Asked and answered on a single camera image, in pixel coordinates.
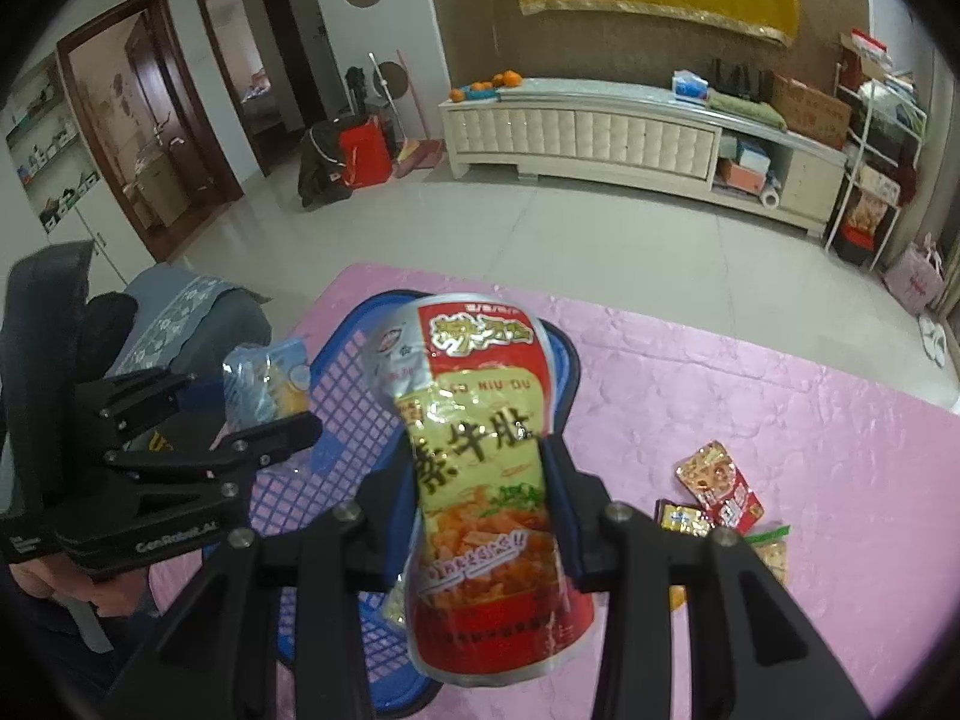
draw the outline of doorway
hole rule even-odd
[[[326,119],[290,0],[197,0],[224,85],[264,175]]]
[[[129,0],[56,46],[101,175],[150,254],[170,259],[242,190],[171,28],[166,0]]]

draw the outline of pink table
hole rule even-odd
[[[577,466],[617,498],[653,510],[683,498],[677,461],[721,440],[767,509],[785,522],[789,590],[874,712],[896,694],[960,595],[956,512],[960,419],[909,395],[752,343],[576,300],[438,274],[355,265],[294,335],[311,356],[371,295],[393,289],[503,295],[549,319],[580,353],[583,379],[565,437]],[[199,565],[154,566],[160,608]],[[674,615],[674,717],[689,717],[686,616]],[[552,676],[512,688],[446,686],[418,717],[584,720],[602,631]],[[281,669],[281,717],[292,716]]]

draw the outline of pink gift bag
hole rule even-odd
[[[910,242],[901,258],[883,274],[883,283],[896,302],[914,317],[940,297],[944,290],[944,265],[930,235],[922,247]]]

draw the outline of gold fringe trim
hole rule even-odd
[[[546,10],[607,10],[614,13],[638,13],[644,16],[663,16],[668,19],[679,19],[685,22],[705,23],[709,26],[718,26],[750,37],[760,38],[781,43],[786,47],[793,45],[793,38],[780,29],[772,26],[760,26],[755,23],[743,22],[712,13],[709,10],[676,7],[673,5],[654,5],[649,2],[630,2],[621,0],[540,0],[525,2],[520,6],[520,12],[525,16],[532,16]]]

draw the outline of white paper roll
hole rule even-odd
[[[771,210],[779,208],[779,192],[770,184],[764,184],[763,189],[760,190],[760,202],[763,203],[764,208]]]

